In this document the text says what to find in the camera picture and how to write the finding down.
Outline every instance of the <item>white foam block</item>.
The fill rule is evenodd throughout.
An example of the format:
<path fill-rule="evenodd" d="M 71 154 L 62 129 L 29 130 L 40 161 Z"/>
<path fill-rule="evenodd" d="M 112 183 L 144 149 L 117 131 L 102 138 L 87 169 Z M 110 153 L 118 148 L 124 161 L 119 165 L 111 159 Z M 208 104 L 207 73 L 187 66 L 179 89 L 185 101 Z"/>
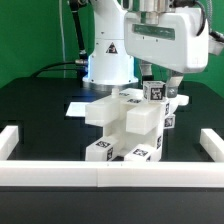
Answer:
<path fill-rule="evenodd" d="M 117 156 L 117 139 L 102 137 L 86 148 L 86 161 L 111 161 Z"/>
<path fill-rule="evenodd" d="M 85 108 L 89 103 L 86 102 L 71 102 L 66 113 L 68 117 L 85 117 Z"/>
<path fill-rule="evenodd" d="M 202 129 L 200 144 L 215 162 L 224 162 L 224 141 L 212 129 Z"/>
<path fill-rule="evenodd" d="M 124 157 L 124 161 L 150 162 L 151 155 L 156 149 L 150 145 L 138 144 Z"/>
<path fill-rule="evenodd" d="M 119 118 L 120 101 L 111 96 L 86 105 L 86 124 L 103 127 Z"/>
<path fill-rule="evenodd" d="M 146 135 L 164 119 L 164 111 L 165 105 L 160 103 L 140 105 L 129 110 L 126 131 Z"/>
<path fill-rule="evenodd" d="M 18 142 L 18 126 L 6 126 L 0 134 L 0 160 L 7 160 Z"/>

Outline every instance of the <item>black tabletop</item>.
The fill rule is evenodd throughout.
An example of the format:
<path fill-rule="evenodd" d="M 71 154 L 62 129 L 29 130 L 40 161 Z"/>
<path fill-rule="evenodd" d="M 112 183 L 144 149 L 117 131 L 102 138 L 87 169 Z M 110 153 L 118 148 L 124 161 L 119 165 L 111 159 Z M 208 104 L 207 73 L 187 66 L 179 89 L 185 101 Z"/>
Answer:
<path fill-rule="evenodd" d="M 201 128 L 224 136 L 224 99 L 200 83 L 183 82 L 190 96 L 175 129 L 165 130 L 163 161 L 211 161 L 200 147 Z M 75 79 L 20 78 L 0 89 L 0 128 L 18 125 L 10 160 L 84 160 L 102 129 L 65 116 L 70 102 L 110 93 L 80 88 Z M 223 223 L 223 189 L 0 188 L 1 223 Z"/>

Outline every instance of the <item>green wall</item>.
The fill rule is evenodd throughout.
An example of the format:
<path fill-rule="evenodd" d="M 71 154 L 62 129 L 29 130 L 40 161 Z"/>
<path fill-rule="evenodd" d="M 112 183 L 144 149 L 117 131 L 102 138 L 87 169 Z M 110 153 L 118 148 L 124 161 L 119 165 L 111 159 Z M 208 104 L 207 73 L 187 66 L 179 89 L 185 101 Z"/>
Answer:
<path fill-rule="evenodd" d="M 0 8 L 0 87 L 17 77 L 29 76 L 37 69 L 62 61 L 58 0 L 6 1 Z M 224 33 L 224 2 L 214 0 L 214 29 Z M 78 57 L 74 22 L 63 1 L 66 40 L 66 60 Z M 80 10 L 83 36 L 87 51 L 93 50 L 93 12 L 88 6 Z M 165 70 L 154 66 L 156 78 Z M 43 74 L 63 77 L 62 72 Z M 67 77 L 76 77 L 68 72 Z M 186 80 L 202 82 L 224 97 L 224 52 L 210 56 L 209 64 L 201 74 L 186 75 Z"/>

